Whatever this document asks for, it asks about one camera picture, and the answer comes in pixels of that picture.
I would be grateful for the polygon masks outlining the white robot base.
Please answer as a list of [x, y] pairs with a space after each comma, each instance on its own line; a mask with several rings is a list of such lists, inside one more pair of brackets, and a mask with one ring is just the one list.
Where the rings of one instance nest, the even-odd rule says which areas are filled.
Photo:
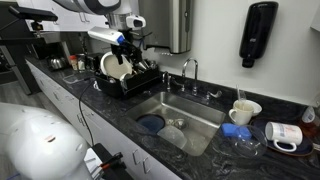
[[31, 106], [0, 103], [1, 153], [31, 180], [92, 180], [88, 143], [68, 122]]

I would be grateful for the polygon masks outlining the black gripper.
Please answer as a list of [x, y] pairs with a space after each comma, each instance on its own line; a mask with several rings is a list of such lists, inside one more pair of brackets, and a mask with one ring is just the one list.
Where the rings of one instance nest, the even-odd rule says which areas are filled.
[[141, 50], [133, 44], [133, 34], [130, 30], [121, 30], [124, 35], [124, 41], [120, 45], [112, 45], [111, 51], [117, 57], [118, 64], [122, 65], [124, 60], [122, 56], [125, 56], [134, 63], [138, 63], [142, 60]]

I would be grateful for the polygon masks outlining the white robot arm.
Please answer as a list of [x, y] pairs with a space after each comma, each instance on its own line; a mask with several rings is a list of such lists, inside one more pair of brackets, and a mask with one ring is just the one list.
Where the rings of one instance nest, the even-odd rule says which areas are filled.
[[146, 26], [144, 17], [134, 14], [131, 0], [53, 0], [61, 7], [78, 13], [105, 16], [108, 28], [94, 26], [88, 30], [91, 38], [109, 43], [112, 53], [123, 63], [123, 54], [130, 54], [135, 46], [124, 33]]

